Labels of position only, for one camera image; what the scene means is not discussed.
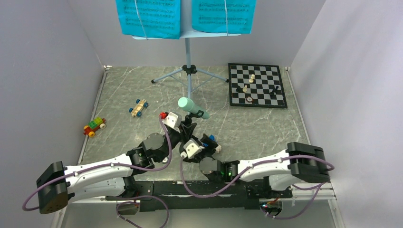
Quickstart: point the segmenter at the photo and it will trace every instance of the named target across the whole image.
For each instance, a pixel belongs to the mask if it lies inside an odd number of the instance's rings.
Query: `music stand tripod leg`
[[[177,69],[177,70],[174,70],[174,71],[170,72],[169,74],[166,74],[166,75],[164,75],[164,76],[161,76],[161,77],[159,77],[159,78],[156,78],[156,79],[151,80],[151,83],[155,83],[155,82],[157,82],[157,81],[159,81],[159,80],[161,80],[161,79],[164,79],[164,78],[166,78],[166,77],[171,77],[172,75],[177,74],[177,73],[182,72],[182,71],[183,71],[182,68]]]
[[[210,72],[208,72],[208,71],[205,71],[205,70],[202,70],[202,69],[199,69],[199,68],[196,68],[196,70],[197,70],[198,72],[203,73],[203,74],[210,75],[210,76],[212,76],[212,77],[221,79],[221,80],[223,80],[224,82],[229,82],[228,79],[226,79],[226,78],[224,78],[224,77],[221,77],[221,76],[218,76],[218,75],[215,75],[215,74],[210,73]]]

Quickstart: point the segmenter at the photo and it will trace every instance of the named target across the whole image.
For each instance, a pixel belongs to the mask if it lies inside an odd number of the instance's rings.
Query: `marble floor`
[[[158,122],[160,112],[175,111],[183,116],[177,101],[187,96],[187,88],[168,77],[152,84],[151,80],[179,67],[112,67],[109,69],[104,88],[96,110],[96,116],[106,119],[107,127],[88,139],[82,164],[102,161],[126,153],[138,146],[149,134],[162,129]],[[228,78],[227,66],[206,66],[199,68]],[[307,143],[307,137],[292,94],[289,80],[281,69],[281,77],[286,93],[287,109],[252,108],[229,106],[228,84],[212,79],[192,92],[196,104],[210,113],[210,119],[197,119],[194,135],[214,135],[222,146],[222,151],[214,157],[221,161],[255,159],[275,154],[289,142]],[[187,84],[187,75],[182,72],[176,78]],[[193,78],[196,87],[207,75],[197,73]],[[132,118],[128,110],[135,107],[136,99],[146,99],[149,107],[139,118]],[[178,148],[173,151],[171,165],[160,172],[146,172],[136,175],[137,181],[178,181]],[[198,164],[184,164],[186,180],[206,180],[199,171]]]

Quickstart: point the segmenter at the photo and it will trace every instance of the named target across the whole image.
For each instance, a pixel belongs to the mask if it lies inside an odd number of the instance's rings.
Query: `wooden toy car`
[[[89,137],[94,137],[95,136],[95,132],[101,128],[105,128],[106,124],[105,124],[106,120],[104,118],[95,118],[93,121],[89,122],[88,125],[86,125],[84,127],[84,134],[87,134]]]
[[[143,108],[147,108],[148,107],[148,103],[146,100],[142,99],[137,99],[136,100],[136,107],[135,108],[130,108],[129,112],[132,114],[132,117],[141,116],[141,111],[143,110]]]

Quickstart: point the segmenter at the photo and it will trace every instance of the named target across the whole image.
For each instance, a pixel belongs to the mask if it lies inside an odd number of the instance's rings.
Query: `teal cylinder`
[[[199,115],[198,114],[199,111],[202,111],[202,112],[204,112],[204,114],[201,116],[201,118],[203,118],[203,119],[210,118],[210,114],[204,108],[200,108],[191,99],[189,99],[187,97],[180,98],[178,100],[178,105],[185,112]]]

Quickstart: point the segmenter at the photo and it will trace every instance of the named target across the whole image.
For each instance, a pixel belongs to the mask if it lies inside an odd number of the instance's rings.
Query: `blue part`
[[[209,136],[209,139],[211,139],[211,140],[215,141],[215,139],[214,139],[214,135],[212,135],[212,134],[211,134],[211,135]]]
[[[224,3],[222,0],[192,0],[192,28],[210,33],[250,34],[256,0],[227,0],[227,7]],[[226,18],[241,20],[226,23]]]
[[[123,34],[147,38],[179,39],[181,0],[115,1]]]

